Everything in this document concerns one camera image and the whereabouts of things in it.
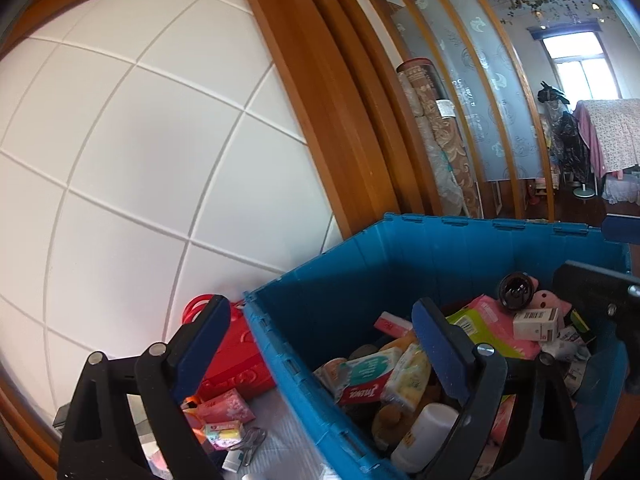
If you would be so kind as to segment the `blue plastic storage crate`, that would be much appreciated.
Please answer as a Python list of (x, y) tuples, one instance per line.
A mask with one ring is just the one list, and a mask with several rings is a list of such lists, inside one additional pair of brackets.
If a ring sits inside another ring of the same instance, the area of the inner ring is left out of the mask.
[[(397, 479), (372, 441), (330, 398), (314, 371), (369, 341), (382, 313), (412, 316), (431, 299), (446, 307), (492, 292), (513, 271), (552, 286), (553, 274), (592, 237), (583, 224), (386, 214), (384, 219), (297, 269), (250, 292), (244, 314), (280, 393), (326, 463), (343, 479)], [(625, 257), (608, 269), (631, 273)], [(627, 371), (624, 345), (606, 318), (572, 404), (584, 474), (612, 422)]]

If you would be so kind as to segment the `rolled patterned carpet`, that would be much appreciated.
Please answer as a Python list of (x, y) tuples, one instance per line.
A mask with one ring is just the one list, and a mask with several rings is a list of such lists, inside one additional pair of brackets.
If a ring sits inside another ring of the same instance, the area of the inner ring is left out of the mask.
[(466, 152), (454, 102), (428, 58), (412, 58), (397, 68), (430, 162), (445, 216), (483, 218), (472, 162)]

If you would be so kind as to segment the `wooden slat glass partition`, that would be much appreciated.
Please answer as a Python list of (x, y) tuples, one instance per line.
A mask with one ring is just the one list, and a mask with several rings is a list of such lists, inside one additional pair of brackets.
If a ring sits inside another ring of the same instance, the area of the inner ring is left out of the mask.
[(428, 58), (454, 102), (485, 219), (554, 221), (542, 119), (489, 0), (369, 0), (401, 61)]

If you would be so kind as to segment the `pink patterned tissue pack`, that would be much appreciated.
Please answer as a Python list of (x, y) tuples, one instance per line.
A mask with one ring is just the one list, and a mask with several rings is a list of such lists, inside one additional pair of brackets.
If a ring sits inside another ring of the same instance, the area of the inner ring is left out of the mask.
[(195, 411), (206, 424), (221, 424), (222, 422), (246, 424), (256, 418), (248, 404), (235, 389), (198, 404)]

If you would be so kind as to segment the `red toy suitcase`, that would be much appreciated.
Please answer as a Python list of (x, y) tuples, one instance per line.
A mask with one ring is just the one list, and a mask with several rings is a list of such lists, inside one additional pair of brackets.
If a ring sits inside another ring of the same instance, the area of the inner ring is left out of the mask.
[(198, 388), (183, 401), (203, 403), (234, 389), (245, 401), (276, 386), (242, 311), (232, 302), (230, 326)]

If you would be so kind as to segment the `white medicine jar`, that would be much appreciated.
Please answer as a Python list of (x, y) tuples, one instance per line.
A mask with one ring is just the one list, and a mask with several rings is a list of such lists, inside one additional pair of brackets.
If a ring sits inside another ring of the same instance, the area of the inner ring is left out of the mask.
[(458, 416), (458, 411), (446, 404), (427, 404), (390, 456), (392, 464), (407, 474), (424, 469), (446, 441)]

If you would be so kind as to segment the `brown teddy bear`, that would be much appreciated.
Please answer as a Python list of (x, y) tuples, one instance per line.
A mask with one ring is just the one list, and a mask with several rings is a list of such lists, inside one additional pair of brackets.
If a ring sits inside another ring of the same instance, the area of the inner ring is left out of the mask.
[(382, 452), (393, 451), (427, 404), (437, 402), (441, 396), (442, 389), (439, 386), (428, 386), (411, 413), (398, 404), (384, 405), (372, 422), (371, 432), (375, 446)]

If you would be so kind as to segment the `small pink plush toy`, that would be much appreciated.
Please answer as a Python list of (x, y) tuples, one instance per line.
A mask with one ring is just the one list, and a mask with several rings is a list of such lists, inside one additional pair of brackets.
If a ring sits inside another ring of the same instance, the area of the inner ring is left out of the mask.
[(534, 293), (532, 300), (526, 307), (527, 310), (557, 308), (562, 316), (570, 313), (572, 305), (569, 302), (560, 299), (550, 290), (542, 289), (536, 278), (530, 278), (530, 280), (534, 286)]

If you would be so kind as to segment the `green label brown bottle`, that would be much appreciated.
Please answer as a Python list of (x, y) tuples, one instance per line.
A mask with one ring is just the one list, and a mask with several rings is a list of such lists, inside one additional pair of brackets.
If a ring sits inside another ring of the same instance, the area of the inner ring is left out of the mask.
[(533, 300), (535, 285), (532, 278), (522, 272), (507, 275), (498, 286), (498, 300), (508, 311), (526, 309)]

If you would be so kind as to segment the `small white medicine box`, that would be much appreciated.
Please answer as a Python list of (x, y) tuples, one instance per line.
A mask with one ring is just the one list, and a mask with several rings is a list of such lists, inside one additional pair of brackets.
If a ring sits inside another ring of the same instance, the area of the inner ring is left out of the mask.
[(525, 309), (514, 315), (512, 330), (516, 340), (552, 342), (559, 335), (559, 309)]

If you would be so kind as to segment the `green wet wipes pack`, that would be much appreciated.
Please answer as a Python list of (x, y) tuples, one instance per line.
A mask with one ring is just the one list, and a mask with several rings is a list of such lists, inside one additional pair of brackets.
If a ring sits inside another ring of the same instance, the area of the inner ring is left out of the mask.
[(473, 344), (491, 344), (495, 348), (502, 344), (502, 340), (494, 331), (495, 326), (485, 321), (477, 310), (461, 309), (447, 316), (447, 321), (460, 327)]

